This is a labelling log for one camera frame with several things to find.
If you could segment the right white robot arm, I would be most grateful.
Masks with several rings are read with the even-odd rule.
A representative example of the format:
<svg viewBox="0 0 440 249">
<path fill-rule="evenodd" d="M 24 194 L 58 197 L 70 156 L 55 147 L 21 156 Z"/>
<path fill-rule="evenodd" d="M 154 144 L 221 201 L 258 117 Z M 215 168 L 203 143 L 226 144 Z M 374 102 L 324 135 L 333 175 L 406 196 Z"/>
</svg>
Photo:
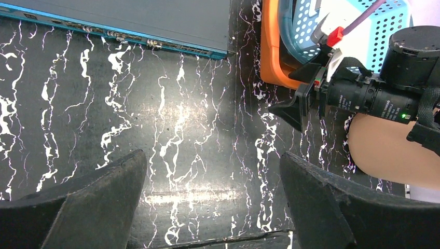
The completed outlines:
<svg viewBox="0 0 440 249">
<path fill-rule="evenodd" d="M 378 73 L 353 57 L 327 62 L 318 55 L 290 74 L 300 86 L 292 99 L 269 107 L 297 131 L 314 104 L 323 118 L 330 106 L 398 123 L 414 122 L 407 140 L 439 153 L 439 27 L 422 25 L 390 36 Z"/>
</svg>

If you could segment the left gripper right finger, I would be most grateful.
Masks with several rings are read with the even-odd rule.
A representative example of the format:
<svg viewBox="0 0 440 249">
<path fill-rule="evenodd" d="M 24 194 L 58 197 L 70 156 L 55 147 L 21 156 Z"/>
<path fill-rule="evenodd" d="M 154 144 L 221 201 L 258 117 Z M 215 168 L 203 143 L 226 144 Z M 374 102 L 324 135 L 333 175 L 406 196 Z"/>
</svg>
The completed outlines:
<svg viewBox="0 0 440 249">
<path fill-rule="evenodd" d="M 301 248 L 439 248 L 439 205 L 383 193 L 286 152 L 280 176 Z"/>
</svg>

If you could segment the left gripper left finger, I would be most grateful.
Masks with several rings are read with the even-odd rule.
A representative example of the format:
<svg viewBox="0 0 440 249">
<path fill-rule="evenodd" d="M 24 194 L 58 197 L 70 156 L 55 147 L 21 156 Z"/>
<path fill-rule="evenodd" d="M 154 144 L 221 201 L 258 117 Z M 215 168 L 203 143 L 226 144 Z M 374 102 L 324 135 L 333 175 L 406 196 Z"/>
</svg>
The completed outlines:
<svg viewBox="0 0 440 249">
<path fill-rule="evenodd" d="M 125 248 L 147 159 L 135 150 L 81 177 L 1 202 L 1 248 Z"/>
</svg>

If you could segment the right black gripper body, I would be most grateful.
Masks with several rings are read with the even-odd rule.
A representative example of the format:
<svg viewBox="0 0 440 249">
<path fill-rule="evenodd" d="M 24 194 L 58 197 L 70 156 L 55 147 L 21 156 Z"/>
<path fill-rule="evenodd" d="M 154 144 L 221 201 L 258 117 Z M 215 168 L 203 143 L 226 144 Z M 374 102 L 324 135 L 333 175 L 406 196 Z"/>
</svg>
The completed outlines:
<svg viewBox="0 0 440 249">
<path fill-rule="evenodd" d="M 289 79 L 300 82 L 297 92 L 288 102 L 289 120 L 301 120 L 315 103 L 320 108 L 320 119 L 325 117 L 330 107 L 344 109 L 339 101 L 334 103 L 330 94 L 324 92 L 324 86 L 329 86 L 325 80 L 329 61 L 330 57 L 315 57 L 289 73 Z"/>
</svg>

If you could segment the tan bucket with black liner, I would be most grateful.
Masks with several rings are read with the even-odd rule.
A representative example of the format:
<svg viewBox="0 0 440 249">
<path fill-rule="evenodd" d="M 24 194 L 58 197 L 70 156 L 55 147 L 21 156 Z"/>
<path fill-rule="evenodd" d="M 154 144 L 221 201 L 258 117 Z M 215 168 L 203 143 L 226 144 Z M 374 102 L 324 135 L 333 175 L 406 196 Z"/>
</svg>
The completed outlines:
<svg viewBox="0 0 440 249">
<path fill-rule="evenodd" d="M 439 190 L 439 156 L 406 139 L 411 125 L 356 114 L 349 125 L 350 155 L 375 178 Z"/>
</svg>

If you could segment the light blue perforated basket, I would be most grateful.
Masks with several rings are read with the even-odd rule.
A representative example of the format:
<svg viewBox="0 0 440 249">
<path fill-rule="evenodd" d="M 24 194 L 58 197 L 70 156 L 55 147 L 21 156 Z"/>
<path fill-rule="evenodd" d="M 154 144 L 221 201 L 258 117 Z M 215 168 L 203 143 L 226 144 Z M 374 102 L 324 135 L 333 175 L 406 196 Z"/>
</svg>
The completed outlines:
<svg viewBox="0 0 440 249">
<path fill-rule="evenodd" d="M 322 19 L 330 12 L 337 19 L 338 27 L 342 28 L 347 28 L 373 4 L 373 1 L 359 0 L 320 2 L 319 17 Z M 368 70 L 379 73 L 387 53 L 389 37 L 412 25 L 409 1 L 385 1 L 336 45 L 345 57 L 356 58 Z"/>
</svg>

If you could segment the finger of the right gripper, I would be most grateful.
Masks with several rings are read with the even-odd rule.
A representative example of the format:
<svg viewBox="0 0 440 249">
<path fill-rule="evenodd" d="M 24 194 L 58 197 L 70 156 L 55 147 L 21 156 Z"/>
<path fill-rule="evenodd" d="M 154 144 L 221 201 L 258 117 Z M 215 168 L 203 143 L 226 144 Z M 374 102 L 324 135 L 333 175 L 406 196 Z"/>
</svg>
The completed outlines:
<svg viewBox="0 0 440 249">
<path fill-rule="evenodd" d="M 268 107 L 268 112 L 281 118 L 298 132 L 303 132 L 304 111 L 304 97 L 297 94 Z"/>
</svg>

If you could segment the dark teal transparent container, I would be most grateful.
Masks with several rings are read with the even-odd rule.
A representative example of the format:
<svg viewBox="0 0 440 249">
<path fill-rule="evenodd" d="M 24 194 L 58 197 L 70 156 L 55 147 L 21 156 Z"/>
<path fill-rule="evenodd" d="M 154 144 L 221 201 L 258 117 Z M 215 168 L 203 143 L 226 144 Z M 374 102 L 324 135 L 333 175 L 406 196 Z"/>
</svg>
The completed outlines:
<svg viewBox="0 0 440 249">
<path fill-rule="evenodd" d="M 278 25 L 282 43 L 287 53 L 305 64 L 324 50 L 328 58 L 331 48 L 318 45 L 312 33 L 318 27 L 321 2 L 311 0 L 278 1 Z"/>
</svg>

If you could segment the dark blue network switch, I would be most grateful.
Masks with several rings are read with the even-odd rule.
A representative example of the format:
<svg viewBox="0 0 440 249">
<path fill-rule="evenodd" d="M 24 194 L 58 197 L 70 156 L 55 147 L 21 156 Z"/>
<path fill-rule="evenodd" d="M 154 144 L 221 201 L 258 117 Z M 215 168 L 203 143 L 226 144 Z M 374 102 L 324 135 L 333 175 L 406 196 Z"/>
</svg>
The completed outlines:
<svg viewBox="0 0 440 249">
<path fill-rule="evenodd" d="M 1 1 L 1 16 L 220 60 L 230 1 Z"/>
</svg>

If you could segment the orange plastic tray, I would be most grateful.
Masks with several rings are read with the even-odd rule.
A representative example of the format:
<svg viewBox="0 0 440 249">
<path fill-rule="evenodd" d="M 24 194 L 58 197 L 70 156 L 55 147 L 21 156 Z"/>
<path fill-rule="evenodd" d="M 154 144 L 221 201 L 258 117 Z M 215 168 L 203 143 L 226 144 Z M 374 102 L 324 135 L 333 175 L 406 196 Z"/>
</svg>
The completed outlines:
<svg viewBox="0 0 440 249">
<path fill-rule="evenodd" d="M 280 38 L 279 1 L 267 0 L 262 4 L 260 78 L 265 83 L 296 90 L 301 82 L 290 79 L 289 74 L 302 64 L 288 53 Z"/>
</svg>

